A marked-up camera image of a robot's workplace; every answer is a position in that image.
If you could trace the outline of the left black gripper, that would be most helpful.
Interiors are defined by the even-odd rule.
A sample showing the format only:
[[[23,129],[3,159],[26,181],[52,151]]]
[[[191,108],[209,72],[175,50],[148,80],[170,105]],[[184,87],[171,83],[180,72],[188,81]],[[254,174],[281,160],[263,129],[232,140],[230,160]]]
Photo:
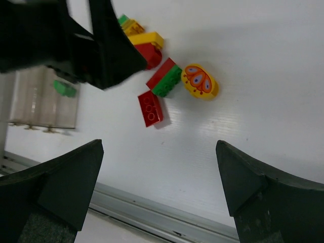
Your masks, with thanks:
[[[105,90],[145,70],[112,2],[89,6],[93,35],[72,19],[66,1],[1,1],[1,73],[44,65],[71,83]]]

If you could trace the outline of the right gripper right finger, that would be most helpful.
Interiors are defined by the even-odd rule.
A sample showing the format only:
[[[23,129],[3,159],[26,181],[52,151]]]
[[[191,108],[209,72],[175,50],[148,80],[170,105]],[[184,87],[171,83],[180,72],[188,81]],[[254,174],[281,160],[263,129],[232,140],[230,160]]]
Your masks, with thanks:
[[[219,140],[216,156],[240,242],[323,242],[323,184]]]

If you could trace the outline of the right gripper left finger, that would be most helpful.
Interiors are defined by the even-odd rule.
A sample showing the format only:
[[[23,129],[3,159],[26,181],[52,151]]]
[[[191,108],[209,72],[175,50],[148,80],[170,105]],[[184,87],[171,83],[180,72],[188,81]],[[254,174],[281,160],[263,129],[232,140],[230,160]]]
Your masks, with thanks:
[[[1,242],[74,242],[103,159],[100,139],[1,177]]]

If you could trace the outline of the red green lego brick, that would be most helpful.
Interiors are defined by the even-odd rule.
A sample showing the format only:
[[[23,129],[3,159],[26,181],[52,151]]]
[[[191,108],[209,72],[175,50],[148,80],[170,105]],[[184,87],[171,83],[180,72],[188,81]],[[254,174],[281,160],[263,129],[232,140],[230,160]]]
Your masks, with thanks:
[[[159,97],[166,97],[181,80],[182,69],[168,58],[146,83],[149,89]]]

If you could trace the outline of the green rounded lego brick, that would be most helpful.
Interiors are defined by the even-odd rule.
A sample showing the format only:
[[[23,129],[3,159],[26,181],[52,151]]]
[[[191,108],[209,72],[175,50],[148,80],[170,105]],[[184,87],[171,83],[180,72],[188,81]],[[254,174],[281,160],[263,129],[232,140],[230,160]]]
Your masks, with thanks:
[[[69,97],[69,98],[73,98],[76,96],[77,93],[76,89],[65,82],[54,80],[53,86],[54,89],[57,91],[57,93],[60,94],[61,96]]]

